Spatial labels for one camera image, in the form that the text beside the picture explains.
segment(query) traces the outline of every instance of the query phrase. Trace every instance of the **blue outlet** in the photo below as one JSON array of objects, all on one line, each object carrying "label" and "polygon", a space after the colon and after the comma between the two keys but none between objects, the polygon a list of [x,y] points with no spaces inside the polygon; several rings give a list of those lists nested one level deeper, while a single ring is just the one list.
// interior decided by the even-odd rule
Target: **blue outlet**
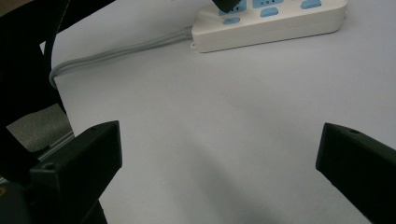
[{"label": "blue outlet", "polygon": [[271,5],[276,5],[283,3],[283,0],[253,0],[253,7],[268,7]]},{"label": "blue outlet", "polygon": [[247,9],[247,6],[248,6],[247,0],[242,0],[241,2],[238,3],[238,5],[236,5],[229,12],[223,12],[223,11],[220,10],[219,11],[219,16],[224,16],[224,15],[229,15],[229,14],[245,11]]}]

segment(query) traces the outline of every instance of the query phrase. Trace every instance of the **white power strip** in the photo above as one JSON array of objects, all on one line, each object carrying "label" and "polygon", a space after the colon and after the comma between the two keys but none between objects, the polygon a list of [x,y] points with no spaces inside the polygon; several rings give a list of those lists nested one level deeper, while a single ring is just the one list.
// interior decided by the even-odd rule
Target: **white power strip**
[{"label": "white power strip", "polygon": [[347,0],[242,0],[229,13],[211,5],[198,12],[191,47],[210,52],[327,34],[346,12]]}]

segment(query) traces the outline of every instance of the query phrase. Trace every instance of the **gray floor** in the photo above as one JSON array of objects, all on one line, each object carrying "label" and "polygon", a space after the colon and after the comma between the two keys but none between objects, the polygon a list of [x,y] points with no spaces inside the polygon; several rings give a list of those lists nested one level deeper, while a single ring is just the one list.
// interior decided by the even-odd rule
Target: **gray floor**
[{"label": "gray floor", "polygon": [[50,146],[72,132],[66,114],[58,105],[29,114],[7,128],[29,151]]}]

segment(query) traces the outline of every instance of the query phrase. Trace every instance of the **white table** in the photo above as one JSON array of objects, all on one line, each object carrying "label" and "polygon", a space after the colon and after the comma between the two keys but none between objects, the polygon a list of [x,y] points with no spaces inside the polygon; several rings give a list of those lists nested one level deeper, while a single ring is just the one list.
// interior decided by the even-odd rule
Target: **white table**
[{"label": "white table", "polygon": [[[192,25],[210,0],[118,0],[58,35],[54,64]],[[396,148],[396,2],[334,34],[199,53],[190,40],[62,72],[75,134],[120,121],[118,223],[369,223],[315,169],[325,122]]]}]

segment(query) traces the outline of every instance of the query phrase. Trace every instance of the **gray cable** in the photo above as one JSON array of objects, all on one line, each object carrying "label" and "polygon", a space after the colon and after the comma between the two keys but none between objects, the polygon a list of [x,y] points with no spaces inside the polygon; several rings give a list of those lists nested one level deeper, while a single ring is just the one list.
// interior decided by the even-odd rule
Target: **gray cable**
[{"label": "gray cable", "polygon": [[70,60],[70,61],[67,61],[64,63],[60,63],[60,64],[56,65],[49,73],[49,82],[54,89],[57,89],[54,79],[56,76],[58,76],[58,73],[61,70],[65,69],[68,66],[72,66],[72,65],[76,65],[76,64],[80,64],[80,63],[90,63],[90,62],[94,62],[94,61],[101,60],[104,58],[119,55],[122,53],[132,53],[132,52],[139,51],[142,49],[150,49],[150,48],[158,47],[167,41],[170,41],[172,39],[182,37],[182,36],[190,37],[191,36],[191,27],[186,27],[181,31],[174,32],[170,35],[165,35],[165,36],[162,36],[159,38],[155,38],[155,39],[152,39],[152,40],[144,42],[144,43],[135,44],[132,46],[127,46],[127,47],[118,48],[118,49],[111,49],[111,50],[108,50],[108,51],[105,51],[102,53],[94,54],[92,56],[74,59],[74,60]]}]

